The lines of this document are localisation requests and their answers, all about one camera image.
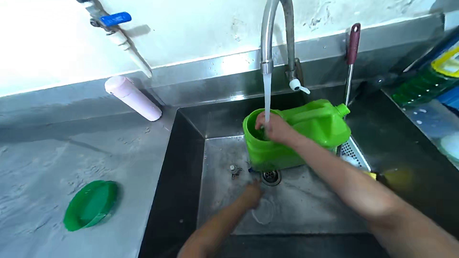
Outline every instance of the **green detergent bottle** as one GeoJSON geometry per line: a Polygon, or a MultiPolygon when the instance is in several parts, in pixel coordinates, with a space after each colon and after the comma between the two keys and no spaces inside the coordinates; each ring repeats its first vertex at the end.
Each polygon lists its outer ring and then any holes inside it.
{"type": "MultiPolygon", "coordinates": [[[[259,172],[290,168],[304,164],[291,148],[266,139],[263,130],[255,130],[257,116],[264,108],[248,115],[242,123],[252,168],[259,172]]],[[[334,107],[328,100],[316,100],[304,106],[284,111],[273,110],[300,134],[326,149],[345,143],[351,130],[343,117],[350,113],[346,105],[334,107]]]]}

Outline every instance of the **running water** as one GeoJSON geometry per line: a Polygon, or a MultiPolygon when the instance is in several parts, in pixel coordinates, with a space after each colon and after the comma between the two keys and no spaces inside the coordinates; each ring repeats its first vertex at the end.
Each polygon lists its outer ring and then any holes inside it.
{"type": "Polygon", "coordinates": [[[263,82],[264,82],[264,120],[265,120],[265,128],[269,122],[269,111],[271,110],[271,74],[263,74],[263,82]]]}

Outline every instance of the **pink cylinder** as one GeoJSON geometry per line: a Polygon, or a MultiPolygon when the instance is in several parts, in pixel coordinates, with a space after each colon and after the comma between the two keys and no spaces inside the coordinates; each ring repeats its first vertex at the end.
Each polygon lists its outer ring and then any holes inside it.
{"type": "Polygon", "coordinates": [[[161,117],[161,110],[125,76],[109,78],[105,82],[105,90],[150,121],[156,121],[161,117]]]}

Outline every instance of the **sink drain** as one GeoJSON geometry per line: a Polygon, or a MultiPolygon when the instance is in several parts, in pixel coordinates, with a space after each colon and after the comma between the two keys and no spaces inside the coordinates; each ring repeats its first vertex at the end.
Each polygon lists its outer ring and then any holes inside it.
{"type": "Polygon", "coordinates": [[[280,183],[280,171],[279,170],[263,172],[261,177],[262,177],[263,183],[269,186],[275,186],[280,183]]]}

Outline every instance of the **wall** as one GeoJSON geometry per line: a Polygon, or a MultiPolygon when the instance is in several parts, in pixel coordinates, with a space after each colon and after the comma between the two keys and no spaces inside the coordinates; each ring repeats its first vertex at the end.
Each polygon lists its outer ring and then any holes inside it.
{"type": "MultiPolygon", "coordinates": [[[[101,0],[109,13],[129,12],[122,29],[152,67],[233,54],[260,45],[264,0],[101,0]]],[[[371,26],[392,19],[459,9],[456,0],[293,0],[296,41],[333,34],[354,22],[371,26]]],[[[137,70],[131,60],[89,25],[75,0],[0,3],[0,96],[45,89],[137,70]]],[[[285,40],[282,9],[274,44],[285,40]]]]}

